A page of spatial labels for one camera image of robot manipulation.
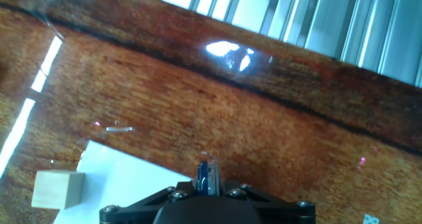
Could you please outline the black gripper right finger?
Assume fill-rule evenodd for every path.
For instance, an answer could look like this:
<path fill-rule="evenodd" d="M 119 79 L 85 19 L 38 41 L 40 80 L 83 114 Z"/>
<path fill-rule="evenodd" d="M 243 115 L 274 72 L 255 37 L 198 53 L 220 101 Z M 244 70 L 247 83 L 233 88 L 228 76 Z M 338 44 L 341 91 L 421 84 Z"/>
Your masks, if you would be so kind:
<path fill-rule="evenodd" d="M 249 184 L 240 184 L 237 181 L 222 181 L 220 194 L 226 198 L 251 204 L 263 223 L 316 223 L 316 206 L 307 200 L 288 202 Z"/>

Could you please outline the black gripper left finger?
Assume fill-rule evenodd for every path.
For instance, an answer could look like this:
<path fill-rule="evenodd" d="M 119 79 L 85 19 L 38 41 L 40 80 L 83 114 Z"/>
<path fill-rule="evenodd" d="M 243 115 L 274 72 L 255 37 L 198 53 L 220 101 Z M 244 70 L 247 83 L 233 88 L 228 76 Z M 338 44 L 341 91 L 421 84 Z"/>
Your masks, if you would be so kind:
<path fill-rule="evenodd" d="M 99 211 L 101 224 L 153 223 L 158 212 L 166 205 L 196 195 L 192 181 L 178 182 L 127 207 L 108 205 Z"/>

